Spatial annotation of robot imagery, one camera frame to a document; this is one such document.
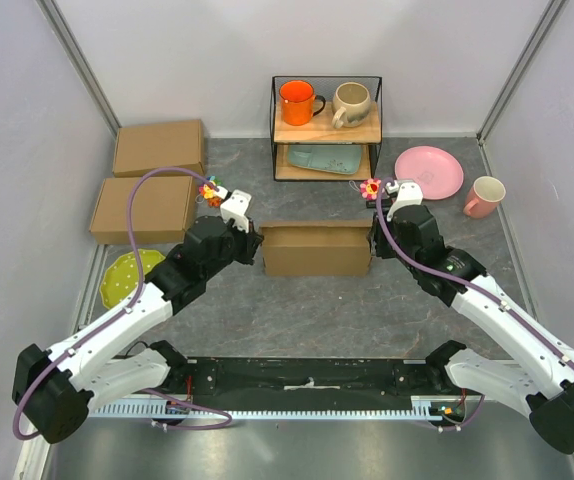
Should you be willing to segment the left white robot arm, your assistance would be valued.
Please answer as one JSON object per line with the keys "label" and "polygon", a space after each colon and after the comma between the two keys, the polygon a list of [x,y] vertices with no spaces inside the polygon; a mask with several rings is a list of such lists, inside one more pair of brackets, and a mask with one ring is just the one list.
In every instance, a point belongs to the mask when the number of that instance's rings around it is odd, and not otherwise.
{"label": "left white robot arm", "polygon": [[120,304],[46,350],[35,344],[22,350],[12,387],[16,438],[27,437],[20,430],[22,417],[36,436],[56,444],[72,435],[91,410],[125,395],[157,387],[165,393],[182,389],[185,359],[167,342],[132,359],[113,358],[204,294],[208,281],[225,267],[253,264],[262,241],[245,216],[202,216]]}

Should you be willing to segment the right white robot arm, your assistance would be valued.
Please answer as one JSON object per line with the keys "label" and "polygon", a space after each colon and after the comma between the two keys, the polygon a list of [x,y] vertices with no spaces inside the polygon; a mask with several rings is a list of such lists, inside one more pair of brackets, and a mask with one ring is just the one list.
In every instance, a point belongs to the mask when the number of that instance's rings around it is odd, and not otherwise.
{"label": "right white robot arm", "polygon": [[445,245],[424,205],[408,205],[386,216],[380,201],[372,243],[379,258],[396,258],[423,291],[468,318],[521,367],[520,374],[486,361],[453,342],[453,352],[425,368],[434,392],[454,387],[490,395],[525,415],[555,450],[574,453],[574,348],[535,321],[466,251]]}

